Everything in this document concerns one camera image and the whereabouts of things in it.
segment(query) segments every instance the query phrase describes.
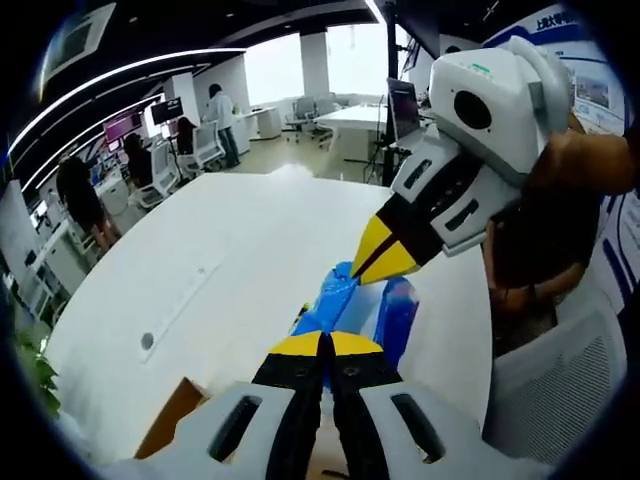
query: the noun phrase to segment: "cardboard box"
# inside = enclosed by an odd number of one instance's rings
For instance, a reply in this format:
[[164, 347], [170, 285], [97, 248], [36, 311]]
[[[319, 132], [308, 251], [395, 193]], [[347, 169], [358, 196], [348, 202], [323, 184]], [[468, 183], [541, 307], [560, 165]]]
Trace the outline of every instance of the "cardboard box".
[[183, 378], [160, 410], [133, 458], [142, 460], [169, 445], [178, 421], [210, 398], [211, 395], [204, 388]]

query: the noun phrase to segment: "ceiling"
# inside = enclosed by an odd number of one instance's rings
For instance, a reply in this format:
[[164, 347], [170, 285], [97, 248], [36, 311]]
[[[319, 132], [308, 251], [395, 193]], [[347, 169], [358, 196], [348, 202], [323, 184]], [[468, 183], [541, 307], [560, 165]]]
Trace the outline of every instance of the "ceiling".
[[[5, 142], [4, 151], [31, 119], [62, 95], [117, 67], [167, 53], [212, 46], [247, 47], [293, 31], [314, 32], [329, 25], [373, 20], [364, 1], [359, 0], [119, 0], [97, 51], [53, 76], [40, 96], [34, 94], [33, 74], [37, 71], [34, 65], [41, 61], [53, 33], [63, 22], [72, 21], [74, 15], [80, 17], [110, 2], [44, 3], [34, 7], [39, 9], [42, 23], [26, 32], [29, 42], [21, 45], [20, 61], [12, 70], [10, 80], [14, 83], [9, 88], [14, 94], [8, 99], [8, 108], [13, 115], [5, 125], [9, 142]], [[48, 5], [51, 3], [56, 4], [55, 10]], [[543, 0], [397, 0], [405, 19], [427, 15], [434, 19], [434, 28], [440, 33], [476, 41], [551, 3]], [[483, 21], [492, 6], [493, 13]], [[314, 14], [302, 17], [298, 15], [301, 9]], [[280, 17], [279, 21], [265, 23], [276, 17]], [[128, 70], [73, 96], [44, 117], [15, 146], [4, 166], [4, 179], [18, 178], [24, 185], [47, 159], [87, 127], [139, 101], [178, 72], [200, 71], [202, 65], [216, 65], [230, 57], [230, 54], [201, 54], [157, 62]], [[83, 139], [99, 131], [97, 127]], [[43, 169], [40, 175], [48, 171]], [[35, 184], [37, 182], [25, 191], [28, 199], [35, 195]]]

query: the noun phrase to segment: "white pillar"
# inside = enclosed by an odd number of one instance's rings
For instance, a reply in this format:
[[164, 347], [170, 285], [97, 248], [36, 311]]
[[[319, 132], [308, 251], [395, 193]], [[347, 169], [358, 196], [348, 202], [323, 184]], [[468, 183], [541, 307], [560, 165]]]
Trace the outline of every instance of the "white pillar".
[[329, 93], [329, 66], [326, 32], [300, 37], [304, 94], [308, 96]]
[[196, 101], [196, 91], [193, 86], [193, 75], [191, 72], [181, 73], [171, 77], [171, 88], [165, 88], [167, 100], [169, 98], [180, 97], [184, 116], [194, 125], [200, 125], [200, 115], [198, 115], [198, 102]]

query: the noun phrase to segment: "floor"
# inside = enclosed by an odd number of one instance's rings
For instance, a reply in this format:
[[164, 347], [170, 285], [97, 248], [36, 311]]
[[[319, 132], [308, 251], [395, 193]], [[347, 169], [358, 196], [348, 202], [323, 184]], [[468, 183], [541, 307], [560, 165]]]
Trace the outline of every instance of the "floor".
[[240, 157], [241, 164], [233, 172], [271, 173], [279, 169], [307, 171], [318, 178], [330, 178], [348, 182], [379, 184], [377, 175], [371, 176], [371, 168], [363, 163], [345, 162], [328, 148], [319, 148], [318, 140], [302, 137], [294, 141], [292, 132], [283, 132], [273, 140], [251, 142], [251, 150]]

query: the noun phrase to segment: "brown object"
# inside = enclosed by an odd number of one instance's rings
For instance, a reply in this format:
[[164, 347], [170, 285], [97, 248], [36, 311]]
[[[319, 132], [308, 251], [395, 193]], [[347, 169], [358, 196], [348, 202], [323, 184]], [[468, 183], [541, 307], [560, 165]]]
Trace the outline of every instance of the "brown object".
[[211, 398], [209, 392], [183, 378], [158, 414], [133, 458], [142, 460], [173, 441], [178, 421]]

